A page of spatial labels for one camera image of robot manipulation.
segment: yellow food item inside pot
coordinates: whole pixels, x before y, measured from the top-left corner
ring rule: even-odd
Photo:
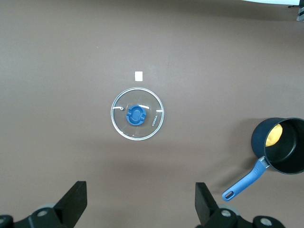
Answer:
[[[272,145],[276,144],[279,141],[279,139],[282,135],[282,132],[283,132],[282,126],[280,124],[276,125],[269,133],[269,135],[266,139],[265,146],[268,147],[268,146],[272,146]]]

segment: screw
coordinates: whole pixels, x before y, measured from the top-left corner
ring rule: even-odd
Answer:
[[[231,216],[231,213],[227,210],[222,210],[221,214],[222,214],[222,216],[225,216],[225,217],[230,217]]]
[[[260,222],[265,226],[272,226],[272,222],[267,218],[261,218]]]
[[[48,211],[46,211],[46,210],[42,210],[42,211],[40,211],[40,212],[37,214],[37,216],[38,216],[38,217],[42,217],[42,216],[46,215],[47,212],[48,212]]]

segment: blue handle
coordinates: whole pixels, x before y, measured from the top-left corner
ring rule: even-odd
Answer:
[[[236,197],[245,188],[247,188],[257,179],[259,179],[268,167],[269,164],[265,160],[265,156],[258,159],[253,169],[245,177],[243,177],[237,183],[235,183],[226,191],[224,191],[224,193],[222,194],[223,200],[230,201],[231,199]]]

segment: white square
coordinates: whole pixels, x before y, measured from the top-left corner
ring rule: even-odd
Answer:
[[[143,72],[135,71],[135,82],[142,82],[143,80]]]

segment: blue lid knob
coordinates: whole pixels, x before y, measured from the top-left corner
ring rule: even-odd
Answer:
[[[126,118],[130,124],[139,126],[144,122],[146,115],[147,113],[142,107],[133,105],[129,108]]]

